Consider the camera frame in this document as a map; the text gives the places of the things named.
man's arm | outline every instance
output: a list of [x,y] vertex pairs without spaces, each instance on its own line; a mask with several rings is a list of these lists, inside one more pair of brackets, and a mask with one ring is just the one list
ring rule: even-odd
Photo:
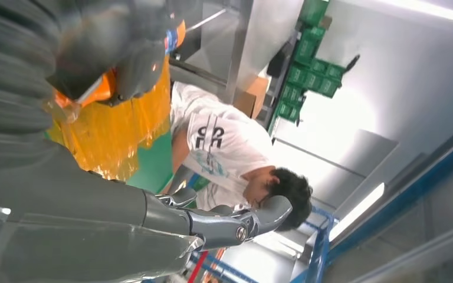
[[176,173],[190,153],[187,142],[187,127],[180,129],[173,138],[173,173]]

printed graphic on shirt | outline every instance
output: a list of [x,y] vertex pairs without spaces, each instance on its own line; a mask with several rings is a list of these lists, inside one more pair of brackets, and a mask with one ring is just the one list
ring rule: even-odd
[[228,172],[224,170],[220,162],[214,158],[214,155],[202,151],[194,152],[193,155],[203,172],[207,172],[213,176],[228,177]]
[[216,203],[216,200],[214,198],[214,196],[216,195],[216,193],[218,192],[218,185],[214,184],[214,183],[209,183],[206,187],[206,190],[207,190],[207,203],[208,203],[208,206],[210,208],[215,208],[216,206],[218,206],[218,204]]
[[225,135],[225,129],[218,125],[218,117],[209,115],[205,126],[198,127],[195,133],[194,155],[202,171],[213,176],[228,177],[228,172],[214,155],[215,150],[221,150]]
[[[206,142],[206,134],[208,131],[208,126],[200,127],[197,131],[197,138],[195,139],[195,148],[196,149],[204,149],[205,142]],[[225,134],[225,129],[222,127],[213,127],[212,129],[212,137],[211,142],[209,144],[209,148],[216,147],[217,149],[221,149],[221,142],[223,141],[223,135]]]

robotic hand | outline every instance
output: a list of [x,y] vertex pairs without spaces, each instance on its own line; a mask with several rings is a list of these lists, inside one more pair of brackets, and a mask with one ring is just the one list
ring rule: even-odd
[[[184,202],[170,197],[164,205],[81,170],[68,150],[44,138],[51,84],[78,89],[72,99],[82,95],[108,68],[162,40],[193,2],[0,0],[0,283],[166,275],[191,250],[238,245],[287,216],[284,198],[241,212],[177,208],[169,205]],[[78,82],[79,75],[90,79]],[[138,83],[120,91],[130,97]]]
[[267,199],[261,209],[244,209],[234,212],[229,206],[217,206],[209,212],[186,209],[196,193],[184,188],[173,195],[157,195],[163,204],[185,212],[190,221],[191,235],[200,237],[201,250],[240,245],[252,238],[273,231],[292,210],[291,203],[283,196]]

white wall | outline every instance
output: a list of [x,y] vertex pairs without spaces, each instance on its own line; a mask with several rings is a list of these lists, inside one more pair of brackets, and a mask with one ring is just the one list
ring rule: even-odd
[[289,282],[295,263],[253,242],[227,249],[221,261],[259,283]]

cardboard box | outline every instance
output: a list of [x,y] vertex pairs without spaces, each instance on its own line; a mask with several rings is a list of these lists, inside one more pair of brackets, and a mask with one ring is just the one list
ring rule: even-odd
[[326,30],[329,30],[329,28],[331,27],[332,23],[333,23],[333,18],[331,18],[329,16],[324,16],[322,21],[320,21],[320,25],[319,26],[321,28],[325,28]]
[[248,117],[255,119],[263,107],[267,89],[268,79],[256,78],[247,91],[235,99],[234,107],[241,110]]

